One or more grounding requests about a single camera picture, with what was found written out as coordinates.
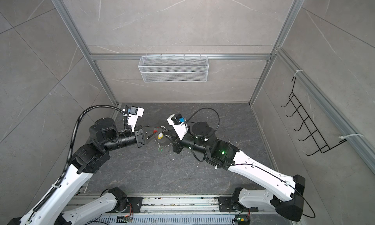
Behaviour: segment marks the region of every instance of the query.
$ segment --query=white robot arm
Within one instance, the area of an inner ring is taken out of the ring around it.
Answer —
[[[99,106],[96,107],[108,108],[105,105]],[[22,218],[12,219],[8,224],[53,225],[56,224],[55,222],[60,222],[59,224],[83,225],[105,212],[124,211],[128,204],[127,196],[115,187],[84,206],[62,213],[82,185],[110,159],[109,151],[131,145],[141,147],[163,131],[162,128],[148,126],[135,129],[135,123],[138,117],[143,115],[143,109],[131,107],[127,111],[129,111],[127,120],[128,112],[123,111],[122,114],[124,121],[127,121],[125,123],[131,125],[131,130],[118,132],[111,118],[96,121],[89,129],[90,141],[72,156],[71,164],[61,183],[56,182],[51,186],[49,192],[54,190],[54,193],[48,197],[46,193],[38,203],[38,209],[33,208]],[[204,154],[203,160],[213,165],[215,169],[223,168],[240,174],[265,188],[265,190],[236,188],[230,207],[238,211],[276,210],[284,218],[300,220],[304,203],[302,176],[287,176],[260,164],[232,144],[217,139],[216,131],[206,122],[194,123],[189,128],[181,114],[170,115],[167,121],[177,133],[177,136],[165,134],[172,142],[174,152],[179,154],[183,148],[188,148],[195,158],[197,157],[194,152],[201,152]]]
[[[181,114],[172,114],[168,123],[178,136],[172,138],[173,151],[180,153],[183,148],[204,154],[203,160],[215,169],[224,168],[245,176],[266,190],[246,190],[237,188],[232,197],[233,207],[238,211],[257,207],[275,209],[281,216],[299,221],[303,211],[303,191],[305,179],[302,176],[287,176],[255,161],[230,143],[217,139],[215,130],[206,122],[196,122],[188,127]]]

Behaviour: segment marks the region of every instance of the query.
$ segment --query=white zip tie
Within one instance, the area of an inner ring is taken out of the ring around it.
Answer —
[[[345,138],[350,137],[350,136],[362,136],[362,137],[364,137],[363,134],[349,134],[349,135],[345,135],[345,136],[339,136],[339,138],[340,139],[345,139]]]
[[[296,74],[297,74],[299,71],[303,71],[303,70],[296,70],[296,72],[295,72],[295,74],[293,75],[293,77],[295,77]]]

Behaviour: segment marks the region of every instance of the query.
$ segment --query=gray tile wall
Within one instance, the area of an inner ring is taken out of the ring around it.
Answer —
[[[92,53],[270,53],[293,0],[63,0]],[[265,61],[210,61],[206,83],[144,83],[98,61],[121,102],[248,102]]]
[[[82,57],[50,0],[0,0],[0,224],[58,178],[83,109],[111,103]],[[76,146],[110,113],[85,117]]]
[[[349,143],[323,154],[306,155],[317,150],[316,144],[311,137],[303,142],[298,141],[309,135],[308,130],[303,126],[300,131],[295,131],[302,123],[301,118],[297,114],[286,117],[295,110],[290,103],[285,108],[281,107],[288,102],[293,86],[292,77],[293,73],[277,59],[255,101],[254,109],[279,170],[306,178],[304,195],[313,207],[316,218],[303,219],[308,225],[371,224],[375,219],[375,196],[372,193],[375,176]],[[298,81],[294,92],[328,145],[332,147],[338,144],[341,133]],[[306,117],[306,113],[301,108],[299,110]],[[312,123],[307,125],[314,130]],[[311,215],[306,203],[304,206],[304,213]]]
[[[375,145],[375,8],[373,0],[306,0],[283,48],[343,114]],[[372,224],[375,176],[348,144],[324,154],[288,101],[293,73],[277,60],[254,109],[275,161],[288,174],[303,173],[317,218],[308,224]],[[297,82],[296,96],[330,146],[341,133]]]
[[[120,102],[247,103],[264,60],[211,60],[207,82],[143,82],[137,60],[98,61]]]

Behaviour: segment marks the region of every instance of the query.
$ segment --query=dark marble floor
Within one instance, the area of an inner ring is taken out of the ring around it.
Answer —
[[[137,125],[165,126],[171,114],[190,117],[202,107],[210,107],[220,115],[221,123],[216,137],[240,148],[256,161],[269,166],[270,160],[261,140],[255,118],[248,104],[234,103],[135,103],[144,108]],[[120,129],[122,116],[116,124]],[[212,110],[202,110],[192,121],[207,121],[215,128],[217,116]],[[137,148],[122,148],[110,153],[106,162],[89,181],[86,192],[101,192],[105,188],[119,187],[126,193],[200,193],[231,194],[236,187],[262,189],[247,178],[223,169],[214,169],[206,162],[198,162],[187,149],[180,154],[172,147],[160,148],[156,143]]]

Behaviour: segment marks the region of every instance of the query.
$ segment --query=aluminum frame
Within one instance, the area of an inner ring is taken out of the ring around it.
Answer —
[[[251,192],[264,193],[264,190],[250,190]],[[150,215],[172,215],[172,214],[238,214],[238,212],[220,212],[219,196],[232,197],[232,194],[133,194],[128,195],[143,197],[142,208],[138,214]],[[64,208],[65,210],[73,210],[79,206],[90,203],[100,197],[100,194],[81,194],[74,196]],[[272,210],[259,210],[255,214],[277,214]]]
[[[109,87],[107,80],[101,73],[99,66],[90,58],[90,51],[87,47],[87,44],[82,38],[82,35],[79,33],[76,25],[74,24],[72,17],[70,16],[68,9],[66,8],[63,0],[51,0],[56,7],[56,10],[59,12],[63,22],[65,23],[66,27],[68,28],[70,34],[72,35],[74,41],[78,45],[79,49],[81,50],[83,56],[87,60],[87,63],[91,67],[92,71],[94,72],[95,76],[99,80],[100,84],[102,85],[105,93],[107,94],[108,98],[112,102],[113,105],[118,105],[118,102],[113,94],[111,88]]]
[[[292,27],[293,25],[293,22],[294,20],[296,19],[297,15],[298,15],[298,12],[300,11],[302,5],[303,5],[303,2],[305,0],[294,0],[293,3],[292,3],[292,6],[290,7],[290,10],[289,10],[289,13],[285,19],[285,22],[280,30],[280,33],[279,33],[279,36],[277,37],[276,39],[276,42],[275,44],[273,45],[273,49],[272,49],[272,52],[271,52],[271,58],[270,58],[270,61],[267,61],[267,63],[265,64],[264,66],[264,69],[262,71],[262,74],[260,75],[259,79],[258,79],[258,82],[255,86],[255,89],[253,91],[253,94],[251,95],[251,98],[249,100],[249,104],[250,105],[253,105],[262,86],[263,86],[263,83],[268,75],[268,73],[270,72],[271,70],[271,67],[274,63],[274,60],[275,60],[275,52],[277,50],[278,47],[281,47],[289,33],[289,30],[290,28]]]
[[[297,63],[284,51],[283,48],[277,48],[277,56],[284,64],[295,73],[302,70]],[[332,123],[345,136],[348,134],[359,133],[357,128],[343,115],[342,112],[331,102],[331,100],[322,92],[319,87],[303,71],[295,74],[295,77],[302,84],[305,90],[320,106],[323,112],[329,117]],[[363,159],[370,170],[375,174],[375,151],[374,147],[364,137],[351,136],[347,141]]]
[[[207,56],[208,59],[270,59],[267,53],[249,54],[91,54],[92,60],[139,60],[142,56]]]

